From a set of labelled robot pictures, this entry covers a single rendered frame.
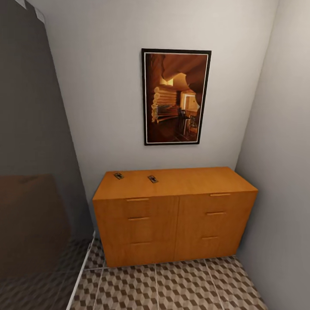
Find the mousetrap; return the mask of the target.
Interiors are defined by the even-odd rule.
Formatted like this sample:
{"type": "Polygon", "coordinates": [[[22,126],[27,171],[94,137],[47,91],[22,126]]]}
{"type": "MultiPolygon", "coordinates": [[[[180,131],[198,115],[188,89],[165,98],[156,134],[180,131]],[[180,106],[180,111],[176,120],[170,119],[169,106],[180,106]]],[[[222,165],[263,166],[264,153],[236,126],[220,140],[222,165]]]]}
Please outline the mousetrap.
{"type": "Polygon", "coordinates": [[[120,174],[120,173],[115,173],[115,174],[113,174],[115,177],[117,177],[119,180],[121,180],[121,179],[123,179],[123,178],[125,178],[122,174],[120,174]]]}
{"type": "Polygon", "coordinates": [[[150,179],[150,181],[151,181],[153,184],[159,182],[153,175],[148,176],[148,178],[150,179]]]}

